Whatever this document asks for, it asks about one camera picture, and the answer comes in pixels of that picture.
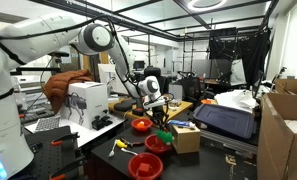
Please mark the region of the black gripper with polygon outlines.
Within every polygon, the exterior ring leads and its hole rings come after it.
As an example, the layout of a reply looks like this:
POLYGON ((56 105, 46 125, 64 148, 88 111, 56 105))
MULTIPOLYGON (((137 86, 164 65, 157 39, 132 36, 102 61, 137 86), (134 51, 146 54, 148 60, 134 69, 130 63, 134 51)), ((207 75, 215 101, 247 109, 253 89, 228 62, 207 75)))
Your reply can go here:
POLYGON ((157 125, 159 128, 164 128, 165 124, 168 120, 168 108, 161 106, 156 106, 152 108, 152 118, 151 120, 157 125))

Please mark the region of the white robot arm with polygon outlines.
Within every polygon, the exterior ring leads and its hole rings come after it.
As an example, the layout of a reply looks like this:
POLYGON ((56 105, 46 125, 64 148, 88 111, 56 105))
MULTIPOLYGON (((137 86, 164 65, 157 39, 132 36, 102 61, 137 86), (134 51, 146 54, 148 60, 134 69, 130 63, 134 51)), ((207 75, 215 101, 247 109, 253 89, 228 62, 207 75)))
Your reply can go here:
POLYGON ((34 160, 22 134, 11 72, 64 46, 71 46, 83 55, 107 52, 115 63, 117 77, 133 99, 155 113, 166 104, 156 77, 148 76, 139 82, 131 79, 129 61, 133 51, 113 24, 105 27, 95 19, 80 23, 67 14, 50 14, 1 28, 0 180, 8 180, 34 160))

